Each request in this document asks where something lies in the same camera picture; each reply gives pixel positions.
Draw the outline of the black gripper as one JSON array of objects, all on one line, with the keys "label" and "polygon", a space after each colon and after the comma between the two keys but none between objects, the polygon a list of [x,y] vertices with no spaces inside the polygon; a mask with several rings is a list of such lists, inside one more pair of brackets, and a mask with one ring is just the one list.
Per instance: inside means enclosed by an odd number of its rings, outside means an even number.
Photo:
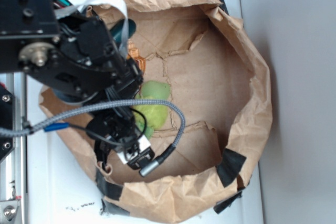
[{"label": "black gripper", "polygon": [[92,115],[85,132],[95,140],[94,152],[103,169],[112,151],[133,170],[144,168],[154,159],[154,151],[145,136],[149,129],[148,121],[142,112],[124,106],[93,112]]}]

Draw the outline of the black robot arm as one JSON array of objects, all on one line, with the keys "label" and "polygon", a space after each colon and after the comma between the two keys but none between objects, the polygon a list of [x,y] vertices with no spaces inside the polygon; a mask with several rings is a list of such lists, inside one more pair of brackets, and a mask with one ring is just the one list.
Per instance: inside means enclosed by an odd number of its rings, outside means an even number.
[{"label": "black robot arm", "polygon": [[115,151],[145,170],[154,153],[132,108],[143,81],[127,55],[132,25],[123,0],[1,0],[1,72],[24,72],[64,102],[89,108],[85,130],[97,155]]}]

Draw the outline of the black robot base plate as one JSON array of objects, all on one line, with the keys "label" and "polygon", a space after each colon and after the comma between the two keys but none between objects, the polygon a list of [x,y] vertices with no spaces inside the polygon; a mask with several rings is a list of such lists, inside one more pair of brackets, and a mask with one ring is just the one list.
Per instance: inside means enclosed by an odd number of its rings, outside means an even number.
[{"label": "black robot base plate", "polygon": [[[6,85],[1,82],[1,128],[14,129],[15,97],[8,91]],[[1,163],[14,150],[13,137],[1,136]]]}]

